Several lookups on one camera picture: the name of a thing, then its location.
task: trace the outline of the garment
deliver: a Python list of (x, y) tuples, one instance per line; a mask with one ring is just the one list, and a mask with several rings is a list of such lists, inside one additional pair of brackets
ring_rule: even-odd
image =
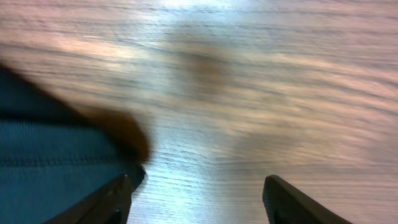
[(121, 174), (136, 188), (144, 171), (134, 153), (0, 68), (1, 223), (43, 223)]

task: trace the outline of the wooden table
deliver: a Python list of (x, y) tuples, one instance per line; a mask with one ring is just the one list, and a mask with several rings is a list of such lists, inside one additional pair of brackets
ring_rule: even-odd
[(267, 223), (278, 174), (397, 223), (398, 1), (2, 0), (0, 59), (152, 145), (130, 223)]

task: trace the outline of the dark blue cloth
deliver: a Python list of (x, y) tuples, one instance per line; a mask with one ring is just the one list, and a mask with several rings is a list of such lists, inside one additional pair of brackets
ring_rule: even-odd
[(144, 171), (132, 157), (134, 149), (0, 69), (1, 223), (45, 222), (120, 174), (136, 188)]

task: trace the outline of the wood grain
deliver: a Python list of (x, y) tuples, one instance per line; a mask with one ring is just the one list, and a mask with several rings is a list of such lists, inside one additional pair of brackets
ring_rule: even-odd
[(0, 59), (153, 155), (130, 223), (267, 223), (278, 174), (397, 223), (398, 1), (2, 0)]

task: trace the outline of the navy blue fabric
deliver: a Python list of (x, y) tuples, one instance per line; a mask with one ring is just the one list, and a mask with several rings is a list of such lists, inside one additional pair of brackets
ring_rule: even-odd
[(134, 154), (58, 101), (0, 70), (0, 222), (42, 223), (127, 174)]

